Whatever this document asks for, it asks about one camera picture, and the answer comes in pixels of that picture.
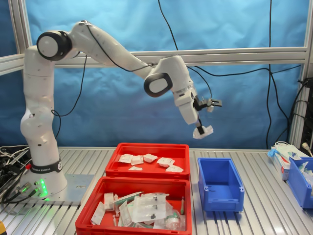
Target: metal table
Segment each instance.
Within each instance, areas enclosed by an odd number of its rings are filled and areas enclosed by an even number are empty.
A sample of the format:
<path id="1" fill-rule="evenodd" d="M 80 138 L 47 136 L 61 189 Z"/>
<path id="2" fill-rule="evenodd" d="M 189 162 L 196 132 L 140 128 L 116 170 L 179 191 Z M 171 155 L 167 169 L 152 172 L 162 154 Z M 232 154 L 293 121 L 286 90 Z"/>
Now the metal table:
<path id="1" fill-rule="evenodd" d="M 65 173 L 105 175 L 115 148 L 59 148 Z M 190 149 L 193 235 L 313 235 L 313 210 L 303 210 L 289 186 L 280 180 L 264 150 Z M 244 211 L 203 213 L 198 189 L 197 157 L 232 158 L 245 186 Z M 1 208 L 0 220 L 9 235 L 74 235 L 81 206 L 46 202 Z"/>

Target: blue curtain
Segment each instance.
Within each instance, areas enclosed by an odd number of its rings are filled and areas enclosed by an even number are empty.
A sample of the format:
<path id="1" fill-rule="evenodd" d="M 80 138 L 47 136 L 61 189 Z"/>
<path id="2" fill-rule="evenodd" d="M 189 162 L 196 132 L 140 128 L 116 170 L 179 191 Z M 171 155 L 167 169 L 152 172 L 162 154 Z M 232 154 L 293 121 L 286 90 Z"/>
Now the blue curtain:
<path id="1" fill-rule="evenodd" d="M 161 0 L 179 49 L 268 47 L 269 0 L 186 1 Z M 67 0 L 27 1 L 33 43 L 47 30 L 70 31 L 75 22 L 86 19 L 110 33 L 130 51 L 174 50 L 170 32 L 157 0 Z M 302 47 L 308 1 L 273 1 L 272 47 Z M 272 71 L 296 65 L 272 65 Z M 268 65 L 207 66 L 211 73 L 237 73 Z M 142 79 L 118 68 L 86 69 L 83 92 L 69 116 L 62 118 L 57 138 L 60 146 L 116 146 L 120 142 L 186 143 L 190 147 L 265 148 L 269 118 L 266 108 L 268 72 L 212 77 L 202 73 L 212 88 L 213 98 L 223 107 L 213 113 L 201 111 L 205 126 L 214 133 L 194 140 L 193 125 L 187 125 L 167 93 L 151 98 Z M 201 78 L 190 71 L 200 96 L 209 97 Z M 297 91 L 300 67 L 276 73 L 279 101 L 286 114 Z M 55 70 L 55 109 L 71 110 L 80 89 L 82 69 Z M 287 126 L 276 104 L 273 83 L 269 107 L 273 144 Z M 21 72 L 0 77 L 0 143 L 25 142 L 20 120 L 25 110 Z M 58 129 L 55 118 L 53 128 Z"/>

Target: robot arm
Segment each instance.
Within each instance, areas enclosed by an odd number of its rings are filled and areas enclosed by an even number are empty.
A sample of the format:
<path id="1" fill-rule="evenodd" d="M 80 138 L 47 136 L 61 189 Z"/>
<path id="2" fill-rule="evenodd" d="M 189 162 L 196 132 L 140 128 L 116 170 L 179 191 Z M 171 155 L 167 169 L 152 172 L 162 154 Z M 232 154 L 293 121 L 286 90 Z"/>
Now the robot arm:
<path id="1" fill-rule="evenodd" d="M 34 197 L 54 195 L 67 185 L 52 131 L 53 73 L 56 61 L 75 57 L 79 51 L 106 66 L 115 65 L 134 72 L 144 79 L 144 90 L 152 97 L 171 90 L 175 105 L 186 123 L 196 124 L 198 136 L 210 134 L 202 126 L 198 111 L 211 105 L 221 106 L 221 103 L 198 99 L 180 56 L 169 56 L 161 59 L 157 65 L 148 65 L 129 53 L 108 33 L 87 21 L 76 23 L 69 33 L 43 33 L 37 40 L 37 46 L 25 51 L 23 70 L 26 112 L 21 121 L 21 132 L 29 145 L 32 164 L 30 171 L 21 177 L 21 185 L 36 185 L 39 194 Z"/>

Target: blue plastic bin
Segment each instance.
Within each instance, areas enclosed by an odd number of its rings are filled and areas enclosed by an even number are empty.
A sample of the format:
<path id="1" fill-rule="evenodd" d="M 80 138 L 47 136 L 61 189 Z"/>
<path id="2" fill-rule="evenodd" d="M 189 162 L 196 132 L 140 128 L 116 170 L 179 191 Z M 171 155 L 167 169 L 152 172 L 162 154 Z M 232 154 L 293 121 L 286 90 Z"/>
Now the blue plastic bin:
<path id="1" fill-rule="evenodd" d="M 306 168 L 313 170 L 313 158 L 303 157 L 302 160 L 289 158 L 289 160 L 290 170 L 287 180 L 289 187 L 302 208 L 313 208 L 313 197 L 311 196 L 312 187 L 299 170 L 299 166 L 305 162 L 309 162 Z"/>
<path id="2" fill-rule="evenodd" d="M 198 158 L 199 191 L 205 211 L 242 212 L 245 189 L 230 158 Z"/>

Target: metal base plate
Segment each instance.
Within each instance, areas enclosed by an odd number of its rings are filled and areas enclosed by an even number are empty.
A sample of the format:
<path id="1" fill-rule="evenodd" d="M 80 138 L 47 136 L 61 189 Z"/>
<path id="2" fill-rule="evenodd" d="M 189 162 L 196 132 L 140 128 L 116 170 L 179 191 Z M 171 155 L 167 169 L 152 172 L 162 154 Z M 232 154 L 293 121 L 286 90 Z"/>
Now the metal base plate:
<path id="1" fill-rule="evenodd" d="M 51 195 L 44 200 L 29 199 L 22 203 L 80 205 L 85 198 L 86 191 L 92 183 L 94 175 L 65 174 L 65 178 L 67 180 L 67 186 L 61 192 Z"/>

